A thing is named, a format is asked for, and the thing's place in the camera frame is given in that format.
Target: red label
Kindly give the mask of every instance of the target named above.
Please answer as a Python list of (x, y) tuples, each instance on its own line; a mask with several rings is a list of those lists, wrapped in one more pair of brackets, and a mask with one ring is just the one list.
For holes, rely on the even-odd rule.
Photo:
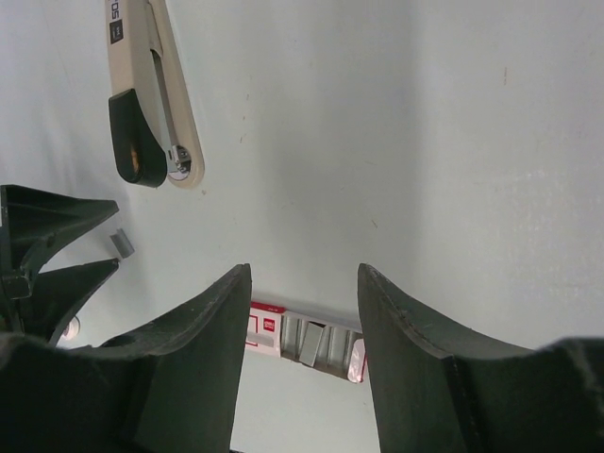
[(264, 330), (268, 330), (269, 332), (274, 332), (275, 331), (275, 320), (264, 318)]

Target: beige stapler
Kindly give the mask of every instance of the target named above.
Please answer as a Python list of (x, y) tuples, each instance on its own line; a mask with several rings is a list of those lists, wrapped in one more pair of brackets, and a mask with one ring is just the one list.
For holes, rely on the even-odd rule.
[(190, 189), (204, 175), (204, 160), (165, 0), (105, 3), (118, 172), (133, 184), (158, 187), (168, 177)]

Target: red and white box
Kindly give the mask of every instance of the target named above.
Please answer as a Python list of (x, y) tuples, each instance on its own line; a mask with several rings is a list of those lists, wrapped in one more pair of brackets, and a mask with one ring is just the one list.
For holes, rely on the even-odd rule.
[(245, 349), (281, 357), (281, 316), (284, 312), (283, 307), (252, 302)]

